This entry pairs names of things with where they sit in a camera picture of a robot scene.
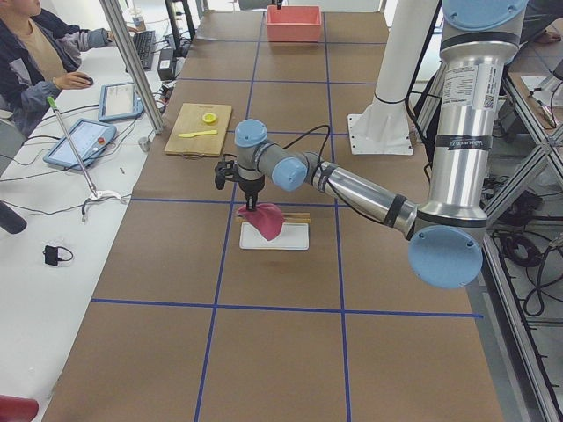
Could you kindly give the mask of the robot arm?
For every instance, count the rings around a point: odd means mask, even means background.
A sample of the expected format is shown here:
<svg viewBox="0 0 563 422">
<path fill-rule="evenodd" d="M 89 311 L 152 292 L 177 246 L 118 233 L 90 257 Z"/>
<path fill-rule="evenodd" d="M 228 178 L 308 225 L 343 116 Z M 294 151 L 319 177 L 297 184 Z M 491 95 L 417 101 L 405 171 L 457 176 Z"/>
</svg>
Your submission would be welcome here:
<svg viewBox="0 0 563 422">
<path fill-rule="evenodd" d="M 348 118 L 350 149 L 357 156 L 390 155 L 390 175 L 366 179 L 324 159 L 273 142 L 259 120 L 243 120 L 235 131 L 234 178 L 252 214 L 267 181 L 291 192 L 302 185 L 349 205 L 360 216 L 395 229 L 408 241 L 408 261 L 427 284 L 463 287 L 481 271 L 487 217 L 480 206 L 504 66 L 519 47 L 523 1 L 403 2 L 391 29 L 370 105 Z M 430 140 L 427 198 L 414 202 L 385 187 L 413 178 L 406 116 L 409 83 L 423 30 L 437 12 L 444 16 L 437 78 L 442 88 L 438 122 Z"/>
</svg>

